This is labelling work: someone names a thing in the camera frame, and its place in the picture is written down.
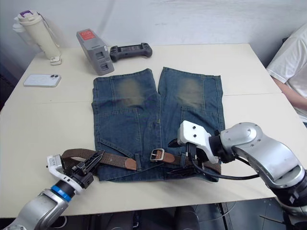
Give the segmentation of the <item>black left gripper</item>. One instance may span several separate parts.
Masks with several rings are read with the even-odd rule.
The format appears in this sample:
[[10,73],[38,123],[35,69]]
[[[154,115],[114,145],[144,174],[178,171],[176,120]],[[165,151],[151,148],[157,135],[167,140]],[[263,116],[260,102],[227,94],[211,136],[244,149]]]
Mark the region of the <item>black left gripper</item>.
[[94,181],[93,174],[90,172],[94,169],[102,159],[105,151],[98,151],[89,157],[85,162],[80,162],[71,167],[71,178],[81,186],[87,189],[88,186]]

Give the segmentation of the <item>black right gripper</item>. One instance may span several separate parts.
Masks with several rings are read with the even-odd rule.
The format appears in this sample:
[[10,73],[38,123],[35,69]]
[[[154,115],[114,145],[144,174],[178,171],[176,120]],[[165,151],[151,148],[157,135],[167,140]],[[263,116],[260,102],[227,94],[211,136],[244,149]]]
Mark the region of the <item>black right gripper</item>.
[[[169,148],[180,148],[183,144],[178,139],[173,139],[169,142]],[[188,178],[193,177],[197,174],[196,169],[193,168],[193,162],[196,163],[197,166],[202,168],[212,168],[213,165],[208,160],[205,152],[196,147],[195,144],[186,143],[186,162],[185,168],[177,168],[173,169],[166,174],[170,177],[174,178]]]

